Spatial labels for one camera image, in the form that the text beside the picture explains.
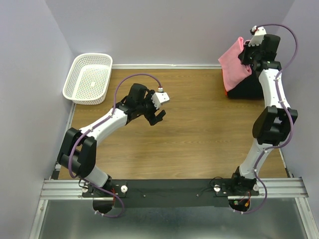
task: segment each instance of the pink towel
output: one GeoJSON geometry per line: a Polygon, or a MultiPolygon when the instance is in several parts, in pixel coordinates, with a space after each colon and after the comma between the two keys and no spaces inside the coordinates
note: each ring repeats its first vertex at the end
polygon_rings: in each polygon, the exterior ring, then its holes
{"type": "Polygon", "coordinates": [[[244,50],[244,39],[239,37],[219,59],[223,69],[223,79],[226,91],[234,89],[242,80],[251,75],[250,66],[240,63],[238,55],[244,50]]]}

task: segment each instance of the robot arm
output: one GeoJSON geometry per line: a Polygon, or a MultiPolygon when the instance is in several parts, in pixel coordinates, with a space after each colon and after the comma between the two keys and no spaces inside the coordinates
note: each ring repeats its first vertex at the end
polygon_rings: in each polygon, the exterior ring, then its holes
{"type": "Polygon", "coordinates": [[[106,115],[94,123],[80,130],[70,128],[66,132],[57,162],[68,168],[69,155],[75,141],[84,132],[92,129],[94,125],[112,115],[111,118],[97,126],[82,139],[80,142],[82,144],[81,149],[76,149],[72,157],[73,173],[98,187],[108,190],[111,177],[95,165],[97,146],[115,130],[142,115],[144,115],[150,125],[155,125],[162,121],[166,114],[165,111],[161,111],[157,116],[155,112],[168,102],[169,96],[167,93],[155,92],[154,90],[148,90],[144,85],[133,84],[129,94],[116,104],[113,115],[113,109],[110,109],[106,115]]]}
{"type": "Polygon", "coordinates": [[[278,146],[281,142],[284,142],[290,133],[289,119],[281,102],[290,112],[293,122],[296,121],[298,116],[298,112],[290,108],[285,97],[281,76],[278,76],[281,64],[275,61],[275,57],[280,37],[267,34],[263,27],[258,29],[253,27],[251,33],[254,36],[249,42],[245,43],[244,50],[238,58],[242,64],[250,65],[256,72],[263,88],[265,109],[254,123],[252,130],[253,145],[245,161],[237,168],[232,177],[235,185],[242,185],[247,189],[252,189],[256,183],[254,172],[256,162],[258,163],[256,174],[258,174],[267,156],[273,150],[270,147],[278,146]]]}

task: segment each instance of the wooden floor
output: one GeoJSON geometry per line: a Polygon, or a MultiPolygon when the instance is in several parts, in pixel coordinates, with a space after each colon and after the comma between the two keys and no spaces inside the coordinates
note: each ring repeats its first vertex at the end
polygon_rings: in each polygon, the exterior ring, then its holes
{"type": "MultiPolygon", "coordinates": [[[[140,117],[118,129],[97,150],[97,165],[115,179],[182,179],[231,177],[252,144],[252,125],[263,101],[229,100],[220,70],[142,70],[157,76],[170,96],[166,116],[150,126],[140,117]]],[[[113,70],[105,101],[77,105],[72,126],[81,128],[106,114],[117,84],[141,70],[113,70]]],[[[146,76],[134,77],[120,87],[120,101],[133,83],[157,89],[146,76]]],[[[261,177],[286,177],[278,150],[260,172],[261,177]]],[[[70,179],[61,169],[59,179],[70,179]]]]}

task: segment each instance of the metal sheet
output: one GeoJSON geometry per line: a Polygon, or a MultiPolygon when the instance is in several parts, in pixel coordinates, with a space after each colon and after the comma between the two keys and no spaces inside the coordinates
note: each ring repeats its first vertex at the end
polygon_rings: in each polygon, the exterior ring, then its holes
{"type": "MultiPolygon", "coordinates": [[[[261,199],[253,199],[252,206],[261,199]]],[[[94,215],[92,202],[49,201],[42,239],[304,239],[294,199],[269,199],[258,212],[228,208],[127,209],[118,219],[94,215]]]]}

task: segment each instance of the basket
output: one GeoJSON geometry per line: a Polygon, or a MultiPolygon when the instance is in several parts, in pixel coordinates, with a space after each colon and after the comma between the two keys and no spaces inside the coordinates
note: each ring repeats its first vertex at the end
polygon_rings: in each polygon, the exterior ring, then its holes
{"type": "Polygon", "coordinates": [[[64,97],[81,105],[102,103],[109,86],[112,62],[107,54],[86,53],[77,56],[64,83],[64,97]]]}

